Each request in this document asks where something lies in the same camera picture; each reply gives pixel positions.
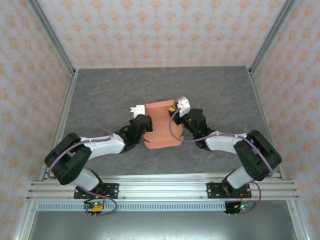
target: patterned wallpaper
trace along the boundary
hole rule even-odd
[[[0,39],[0,239],[11,240],[70,77],[26,0],[0,1]]]
[[[299,0],[255,76],[285,175],[320,236],[320,4]]]
[[[75,68],[250,66],[285,0],[40,0]]]

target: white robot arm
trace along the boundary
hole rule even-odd
[[[103,192],[101,179],[84,168],[87,161],[102,155],[128,152],[140,143],[145,132],[153,130],[151,118],[144,115],[144,108],[137,106],[132,109],[134,119],[129,121],[130,125],[112,136],[87,138],[68,134],[44,159],[48,173],[52,171],[61,185],[73,183],[95,194]]]
[[[262,181],[282,162],[279,153],[259,131],[230,134],[212,130],[207,126],[202,109],[190,108],[186,97],[179,98],[175,108],[169,109],[171,120],[183,124],[193,136],[191,141],[181,141],[194,142],[200,149],[208,151],[219,150],[238,155],[242,166],[222,181],[222,188],[227,194],[237,192],[252,181]]]

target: marble-patterned surface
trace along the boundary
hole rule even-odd
[[[207,124],[225,133],[256,129],[267,136],[259,106],[244,66],[83,69],[79,71],[64,134],[100,137],[94,108],[113,100],[129,107],[186,96],[191,107],[203,109]],[[113,132],[133,114],[117,105],[103,105],[98,121]],[[185,139],[192,139],[184,130]],[[229,172],[241,165],[238,157],[205,151],[193,143],[149,150],[143,143],[123,154],[90,160],[86,168],[98,175],[186,174]]]

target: aluminum frame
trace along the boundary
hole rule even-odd
[[[259,109],[263,118],[263,122],[269,137],[269,140],[271,142],[271,144],[273,145],[273,143],[275,142],[273,139],[273,136],[270,134],[269,131],[269,127],[266,121],[266,117],[261,105],[261,101],[259,99],[259,95],[258,95],[258,91],[256,88],[256,84],[255,84],[255,80],[254,80],[254,76],[252,74],[252,72],[250,72],[250,70],[248,69],[248,75],[249,75],[249,79],[251,81],[251,85],[253,87],[253,91],[256,97],[256,100],[258,102],[259,105]],[[285,175],[285,170],[282,164],[280,164],[278,166],[278,170],[279,170],[279,174],[282,180],[286,179],[286,175]],[[306,217],[306,211],[305,211],[305,207],[304,204],[302,203],[302,201],[293,201],[293,200],[287,200],[286,204],[288,206],[289,209],[289,213],[291,216],[291,220],[292,220],[292,224],[296,233],[296,236],[298,239],[303,239],[303,240],[313,240],[316,239],[315,236],[313,236],[312,231],[309,228],[309,225],[307,224],[307,217]]]
[[[281,27],[284,25],[287,17],[291,13],[291,10],[294,7],[296,2],[297,2],[297,0],[287,0],[284,3],[277,19],[275,20],[273,26],[271,27],[271,29],[270,29],[268,35],[266,36],[258,54],[256,55],[256,57],[252,63],[252,66],[249,69],[251,75],[254,75],[255,72],[258,70],[260,64],[262,63],[263,59],[267,55],[271,45],[273,44],[276,36],[278,35]]]
[[[69,86],[68,86],[66,94],[64,96],[63,105],[61,107],[60,114],[59,114],[59,120],[56,124],[54,135],[52,137],[50,147],[48,149],[48,153],[51,152],[51,150],[54,149],[55,146],[57,146],[58,143],[63,138],[64,130],[65,130],[65,126],[66,126],[66,122],[67,122],[67,118],[68,118],[69,108],[71,105],[72,96],[74,94],[74,90],[75,90],[75,86],[76,86],[78,72],[79,72],[79,69],[76,69],[74,71],[74,74],[72,74],[72,76],[69,80]],[[45,164],[43,164],[42,169],[41,169],[41,174],[39,177],[39,181],[43,181],[45,179],[46,172],[47,172],[47,166]]]
[[[27,202],[18,223],[13,240],[29,239],[38,208],[37,201]]]
[[[40,201],[38,212],[84,212],[86,204],[82,201]],[[104,203],[102,212],[115,208],[111,201]],[[117,202],[117,212],[189,212],[225,211],[224,201],[121,201]]]
[[[30,8],[33,10],[34,15],[39,20],[43,30],[45,31],[46,35],[50,39],[54,49],[56,50],[57,54],[59,55],[64,67],[66,70],[72,75],[74,73],[74,67],[66,54],[62,44],[60,43],[53,27],[51,26],[48,18],[46,17],[41,5],[39,4],[38,0],[25,0],[29,3]]]
[[[206,183],[220,183],[229,173],[188,173],[159,175],[126,175],[101,177],[105,183],[119,183],[117,201],[212,201],[207,196]],[[262,201],[299,199],[296,182],[281,180],[278,172],[259,183]],[[255,184],[250,185],[253,198],[259,197]],[[31,183],[27,201],[83,201],[74,199],[75,185],[60,185],[57,180],[45,179]],[[216,198],[215,201],[228,201]]]

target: black mounting plate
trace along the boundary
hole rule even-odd
[[[102,189],[105,189],[107,191],[105,194],[100,194],[100,195],[104,195],[104,196],[112,198],[112,199],[118,198],[118,193],[119,193],[119,184],[118,183],[104,183]],[[75,187],[73,197],[74,197],[74,199],[92,199],[92,198],[94,198],[93,195],[83,191],[78,186]]]
[[[208,199],[240,199],[241,193],[247,194],[250,198],[251,195],[251,189],[249,184],[245,184],[236,191],[232,192],[230,195],[228,195],[223,189],[222,189],[222,183],[221,182],[209,182],[206,184],[206,193],[208,195]]]

